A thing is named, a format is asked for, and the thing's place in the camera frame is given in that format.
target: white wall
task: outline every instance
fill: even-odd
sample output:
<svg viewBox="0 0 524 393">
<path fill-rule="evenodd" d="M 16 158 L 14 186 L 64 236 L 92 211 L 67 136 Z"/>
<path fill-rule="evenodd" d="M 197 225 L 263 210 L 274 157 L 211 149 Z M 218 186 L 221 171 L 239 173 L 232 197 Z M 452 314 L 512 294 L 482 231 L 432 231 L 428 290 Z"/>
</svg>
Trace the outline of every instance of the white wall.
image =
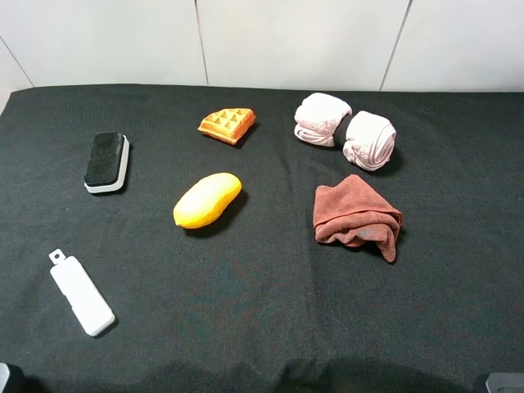
<svg viewBox="0 0 524 393">
<path fill-rule="evenodd" d="M 31 82 L 524 90 L 523 16 L 524 0 L 0 0 L 0 104 Z"/>
</svg>

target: brown towel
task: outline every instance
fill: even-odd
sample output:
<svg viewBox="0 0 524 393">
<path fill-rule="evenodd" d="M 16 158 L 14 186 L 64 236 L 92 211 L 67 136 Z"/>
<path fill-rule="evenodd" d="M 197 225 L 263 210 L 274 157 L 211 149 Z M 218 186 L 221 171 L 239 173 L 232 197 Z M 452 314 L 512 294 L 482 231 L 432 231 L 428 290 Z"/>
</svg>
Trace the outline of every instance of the brown towel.
<svg viewBox="0 0 524 393">
<path fill-rule="evenodd" d="M 402 213 L 352 174 L 335 187 L 317 188 L 313 225 L 319 243 L 338 240 L 345 246 L 358 247 L 367 241 L 376 242 L 384 258 L 393 262 Z"/>
</svg>

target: yellow mango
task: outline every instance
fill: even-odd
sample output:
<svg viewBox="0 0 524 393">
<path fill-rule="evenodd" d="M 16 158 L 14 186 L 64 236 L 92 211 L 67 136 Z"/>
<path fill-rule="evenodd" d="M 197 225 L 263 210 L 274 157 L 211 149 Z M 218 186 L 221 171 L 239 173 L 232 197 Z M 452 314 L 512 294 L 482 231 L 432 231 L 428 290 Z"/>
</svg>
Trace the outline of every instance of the yellow mango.
<svg viewBox="0 0 524 393">
<path fill-rule="evenodd" d="M 201 228 L 215 221 L 242 190 L 233 174 L 212 174 L 186 192 L 173 209 L 174 222 L 187 229 Z"/>
</svg>

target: white usb stick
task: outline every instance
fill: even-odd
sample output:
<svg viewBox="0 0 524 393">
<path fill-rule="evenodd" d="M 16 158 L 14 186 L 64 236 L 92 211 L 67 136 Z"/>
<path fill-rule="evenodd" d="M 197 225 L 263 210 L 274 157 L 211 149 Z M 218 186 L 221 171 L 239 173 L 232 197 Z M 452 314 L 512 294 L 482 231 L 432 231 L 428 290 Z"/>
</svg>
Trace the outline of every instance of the white usb stick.
<svg viewBox="0 0 524 393">
<path fill-rule="evenodd" d="M 89 336 L 96 336 L 115 321 L 115 315 L 74 256 L 58 249 L 49 254 L 55 264 L 51 275 L 69 301 L 76 318 Z"/>
</svg>

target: toy waffle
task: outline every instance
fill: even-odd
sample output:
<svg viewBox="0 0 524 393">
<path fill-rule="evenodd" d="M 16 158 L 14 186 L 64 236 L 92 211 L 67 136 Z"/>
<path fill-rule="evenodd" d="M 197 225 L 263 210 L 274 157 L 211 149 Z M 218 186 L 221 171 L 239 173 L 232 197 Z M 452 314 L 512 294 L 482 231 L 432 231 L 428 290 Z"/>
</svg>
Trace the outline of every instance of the toy waffle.
<svg viewBox="0 0 524 393">
<path fill-rule="evenodd" d="M 222 109 L 203 119 L 198 129 L 210 137 L 234 145 L 253 123 L 255 113 L 251 109 Z"/>
</svg>

